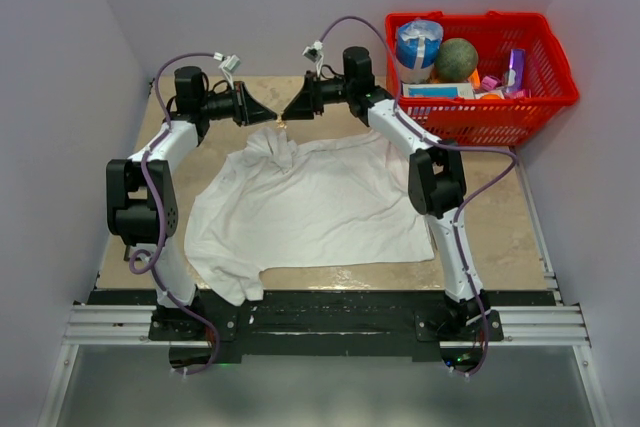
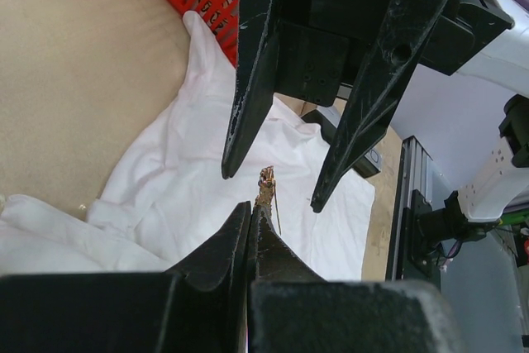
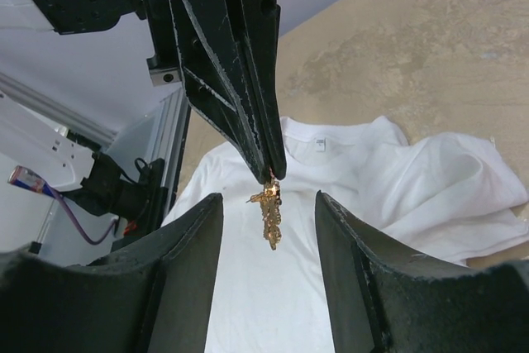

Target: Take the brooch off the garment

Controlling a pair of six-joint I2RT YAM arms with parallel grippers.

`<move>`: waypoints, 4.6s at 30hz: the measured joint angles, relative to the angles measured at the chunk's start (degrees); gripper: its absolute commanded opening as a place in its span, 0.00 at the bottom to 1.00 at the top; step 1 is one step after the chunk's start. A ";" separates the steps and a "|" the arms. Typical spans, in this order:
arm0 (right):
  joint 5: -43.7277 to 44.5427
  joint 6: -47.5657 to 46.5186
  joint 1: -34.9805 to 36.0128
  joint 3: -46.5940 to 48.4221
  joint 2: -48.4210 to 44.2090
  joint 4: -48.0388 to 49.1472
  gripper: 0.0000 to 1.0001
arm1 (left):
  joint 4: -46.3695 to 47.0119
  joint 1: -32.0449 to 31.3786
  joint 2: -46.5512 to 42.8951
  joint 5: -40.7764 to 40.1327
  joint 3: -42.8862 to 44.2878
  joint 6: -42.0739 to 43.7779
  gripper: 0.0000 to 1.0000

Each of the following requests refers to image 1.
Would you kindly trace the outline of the white t-shirt garment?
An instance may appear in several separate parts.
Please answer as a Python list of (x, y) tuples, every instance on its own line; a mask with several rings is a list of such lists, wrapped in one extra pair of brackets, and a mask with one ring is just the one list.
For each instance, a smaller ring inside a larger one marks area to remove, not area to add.
[(407, 177), (407, 160), (379, 133), (298, 144), (263, 128), (195, 198), (186, 257), (235, 306), (262, 299), (271, 268), (430, 261)]

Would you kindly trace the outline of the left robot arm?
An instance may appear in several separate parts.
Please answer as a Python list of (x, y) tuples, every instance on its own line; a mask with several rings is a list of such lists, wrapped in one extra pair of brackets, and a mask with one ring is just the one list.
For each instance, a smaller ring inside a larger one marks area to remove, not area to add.
[(106, 213), (111, 234), (129, 247), (129, 269), (153, 277), (157, 303), (178, 308), (173, 329), (185, 339), (200, 337), (207, 315), (191, 305), (197, 287), (173, 236), (179, 209), (173, 172), (204, 140), (210, 123), (230, 119), (240, 127), (273, 121), (277, 114), (255, 100), (245, 83), (214, 85), (197, 66), (174, 72), (174, 95), (159, 132), (138, 152), (106, 166)]

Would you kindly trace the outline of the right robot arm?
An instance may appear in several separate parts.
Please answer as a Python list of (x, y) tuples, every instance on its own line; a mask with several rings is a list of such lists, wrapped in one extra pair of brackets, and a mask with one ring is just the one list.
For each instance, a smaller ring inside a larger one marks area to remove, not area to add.
[(396, 105), (376, 84), (369, 51), (349, 47), (343, 52), (343, 73), (323, 79), (324, 52), (317, 41), (303, 56), (315, 65), (304, 76), (303, 87), (281, 115), (284, 121), (311, 120), (329, 104), (347, 103), (351, 114), (388, 140), (408, 161), (408, 197), (423, 215), (435, 240), (444, 272), (448, 313), (445, 326), (459, 340), (469, 339), (490, 310), (482, 298), (483, 284), (476, 272), (460, 210), (466, 180), (460, 152), (427, 132)]

